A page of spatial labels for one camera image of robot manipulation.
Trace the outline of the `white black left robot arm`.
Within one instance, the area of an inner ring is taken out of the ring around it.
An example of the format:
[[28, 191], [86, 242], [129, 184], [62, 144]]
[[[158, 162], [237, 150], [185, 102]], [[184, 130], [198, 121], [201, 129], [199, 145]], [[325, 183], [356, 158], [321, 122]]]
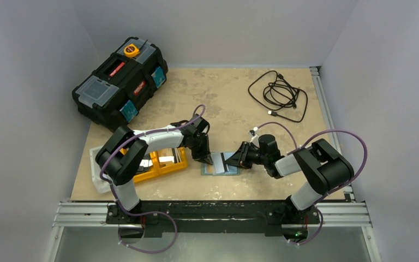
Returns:
[[99, 177], [107, 182], [120, 207], [119, 215], [127, 223], [141, 216], [141, 200], [133, 178], [145, 156], [169, 148], [188, 148], [194, 161], [212, 164], [209, 136], [210, 124], [195, 114], [189, 121], [170, 123], [150, 130], [119, 127], [95, 157]]

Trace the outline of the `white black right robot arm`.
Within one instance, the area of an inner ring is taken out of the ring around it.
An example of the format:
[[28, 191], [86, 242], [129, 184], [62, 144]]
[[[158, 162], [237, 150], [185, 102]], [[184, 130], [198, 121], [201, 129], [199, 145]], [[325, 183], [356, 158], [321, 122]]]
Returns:
[[242, 142], [224, 163], [241, 169], [262, 165], [267, 174], [276, 179], [301, 171], [307, 181], [286, 199], [284, 208], [284, 214], [291, 222], [298, 222], [306, 215], [306, 209], [355, 175], [352, 165], [324, 139], [283, 156], [271, 134], [258, 137], [257, 145]]

